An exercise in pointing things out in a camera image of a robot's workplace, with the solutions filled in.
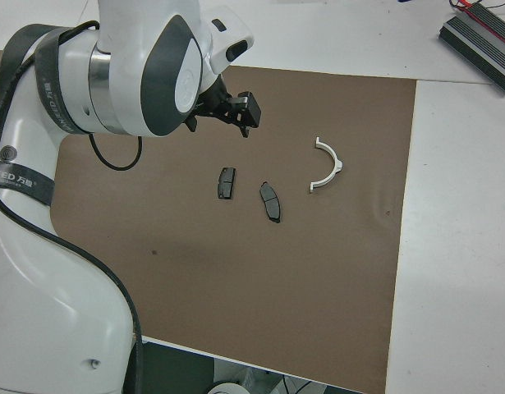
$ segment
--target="black curved brake pad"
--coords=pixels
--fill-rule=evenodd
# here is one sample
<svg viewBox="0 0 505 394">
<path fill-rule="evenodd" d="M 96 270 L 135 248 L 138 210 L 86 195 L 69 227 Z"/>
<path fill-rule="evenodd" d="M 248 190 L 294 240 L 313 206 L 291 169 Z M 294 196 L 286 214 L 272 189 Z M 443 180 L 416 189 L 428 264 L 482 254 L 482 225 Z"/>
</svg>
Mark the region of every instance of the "black curved brake pad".
<svg viewBox="0 0 505 394">
<path fill-rule="evenodd" d="M 267 215 L 269 219 L 273 222 L 281 222 L 281 209 L 279 208 L 279 200 L 276 192 L 267 182 L 263 182 L 261 189 L 259 189 L 261 198 L 265 203 L 265 209 L 267 210 Z"/>
<path fill-rule="evenodd" d="M 235 175 L 236 175 L 236 169 L 233 167 L 224 167 L 223 170 L 221 170 L 218 182 L 218 198 L 220 199 L 232 198 Z"/>
</svg>

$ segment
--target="brown board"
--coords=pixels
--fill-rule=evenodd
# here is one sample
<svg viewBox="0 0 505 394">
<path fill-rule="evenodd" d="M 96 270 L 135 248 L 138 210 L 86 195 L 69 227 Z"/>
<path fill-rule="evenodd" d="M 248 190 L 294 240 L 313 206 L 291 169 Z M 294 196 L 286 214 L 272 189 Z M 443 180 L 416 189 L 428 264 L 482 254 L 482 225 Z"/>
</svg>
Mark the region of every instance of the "brown board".
<svg viewBox="0 0 505 394">
<path fill-rule="evenodd" d="M 384 393 L 415 82 L 244 67 L 224 76 L 262 108 L 249 139 L 200 119 L 196 133 L 145 139 L 139 164 L 114 172 L 86 137 L 67 137 L 58 234 L 125 282 L 146 336 Z M 316 136 L 344 167 L 310 194 L 333 169 Z M 97 140 L 117 165 L 135 155 L 135 137 Z M 223 167 L 236 168 L 231 200 L 217 196 Z"/>
</svg>

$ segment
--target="white tabletop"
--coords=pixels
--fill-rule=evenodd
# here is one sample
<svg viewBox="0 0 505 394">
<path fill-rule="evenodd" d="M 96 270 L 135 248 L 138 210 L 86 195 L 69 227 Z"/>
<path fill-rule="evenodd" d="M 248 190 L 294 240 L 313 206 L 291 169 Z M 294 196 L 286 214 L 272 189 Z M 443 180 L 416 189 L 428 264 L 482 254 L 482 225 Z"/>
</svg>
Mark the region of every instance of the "white tabletop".
<svg viewBox="0 0 505 394">
<path fill-rule="evenodd" d="M 386 392 L 505 393 L 505 96 L 438 41 L 448 2 L 201 3 L 255 32 L 237 64 L 420 80 Z M 29 23 L 97 17 L 95 0 L 1 1 L 0 49 Z"/>
</svg>

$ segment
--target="white curved bracket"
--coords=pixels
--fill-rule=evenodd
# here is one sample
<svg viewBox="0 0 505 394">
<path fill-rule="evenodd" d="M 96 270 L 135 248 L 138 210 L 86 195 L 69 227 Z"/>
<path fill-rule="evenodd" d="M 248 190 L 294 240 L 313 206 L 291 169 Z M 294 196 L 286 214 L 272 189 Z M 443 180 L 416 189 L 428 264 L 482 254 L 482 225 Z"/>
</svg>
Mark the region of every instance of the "white curved bracket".
<svg viewBox="0 0 505 394">
<path fill-rule="evenodd" d="M 334 178 L 334 176 L 338 172 L 340 172 L 343 168 L 343 163 L 340 159 L 337 158 L 336 152 L 334 152 L 334 150 L 330 146 L 321 142 L 319 140 L 319 137 L 316 137 L 316 148 L 323 149 L 324 151 L 326 151 L 328 154 L 330 154 L 333 157 L 334 168 L 333 168 L 333 171 L 330 174 L 328 174 L 328 176 L 326 178 L 322 179 L 321 181 L 310 183 L 310 193 L 313 192 L 315 187 L 320 187 L 320 186 L 323 186 L 323 185 L 329 183 Z"/>
</svg>

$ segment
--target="brown cardboard surface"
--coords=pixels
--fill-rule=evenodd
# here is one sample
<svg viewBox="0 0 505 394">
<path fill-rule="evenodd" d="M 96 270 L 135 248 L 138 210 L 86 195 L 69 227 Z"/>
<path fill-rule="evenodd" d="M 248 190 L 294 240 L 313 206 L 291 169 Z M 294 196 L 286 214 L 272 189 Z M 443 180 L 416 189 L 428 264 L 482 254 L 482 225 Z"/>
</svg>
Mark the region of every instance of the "brown cardboard surface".
<svg viewBox="0 0 505 394">
<path fill-rule="evenodd" d="M 415 82 L 244 67 L 225 78 L 262 107 L 249 139 L 200 119 L 194 134 L 145 139 L 140 163 L 114 172 L 67 137 L 58 234 L 125 282 L 146 336 L 383 393 Z M 344 168 L 310 194 L 333 168 L 316 136 Z M 117 165 L 135 155 L 135 137 L 97 140 Z M 232 200 L 217 197 L 222 167 L 236 168 Z"/>
</svg>

